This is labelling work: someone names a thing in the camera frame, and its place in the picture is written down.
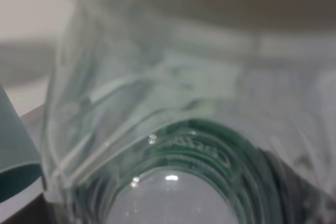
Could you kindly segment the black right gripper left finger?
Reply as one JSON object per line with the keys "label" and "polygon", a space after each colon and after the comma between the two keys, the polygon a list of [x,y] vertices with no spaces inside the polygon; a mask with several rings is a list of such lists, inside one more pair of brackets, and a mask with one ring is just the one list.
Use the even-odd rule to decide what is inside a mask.
{"label": "black right gripper left finger", "polygon": [[24,190],[1,203],[1,223],[57,223],[42,191]]}

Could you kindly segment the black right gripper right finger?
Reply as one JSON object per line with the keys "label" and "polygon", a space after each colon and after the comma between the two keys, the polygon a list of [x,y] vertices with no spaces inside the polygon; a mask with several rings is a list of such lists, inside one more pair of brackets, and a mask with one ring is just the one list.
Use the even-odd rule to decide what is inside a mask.
{"label": "black right gripper right finger", "polygon": [[296,173],[272,152],[260,151],[280,198],[284,223],[335,223],[335,199]]}

